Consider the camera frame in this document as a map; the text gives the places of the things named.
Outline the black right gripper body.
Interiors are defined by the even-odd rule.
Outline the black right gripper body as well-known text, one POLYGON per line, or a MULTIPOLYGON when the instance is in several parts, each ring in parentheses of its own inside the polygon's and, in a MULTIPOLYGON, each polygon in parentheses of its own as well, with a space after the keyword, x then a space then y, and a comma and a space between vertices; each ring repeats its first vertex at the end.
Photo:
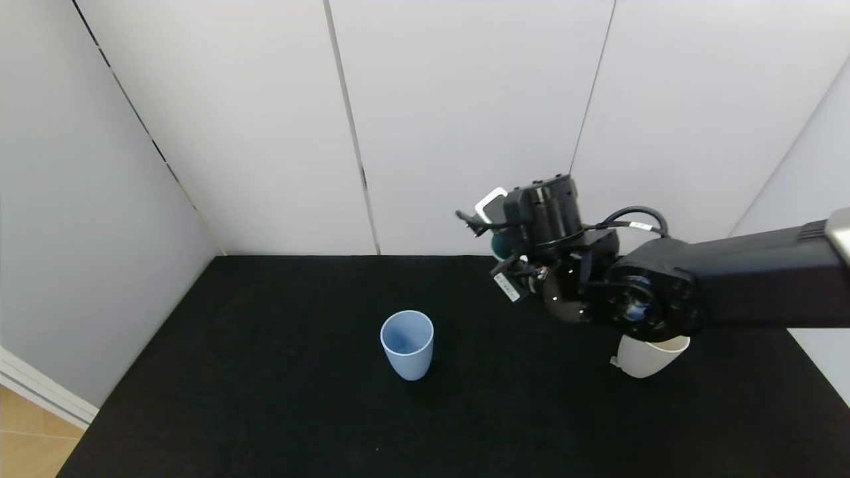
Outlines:
POLYGON ((529 296, 528 287, 523 281, 525 276, 525 262, 515 254, 499 260, 491 269, 492 280, 512 303, 522 301, 529 296))

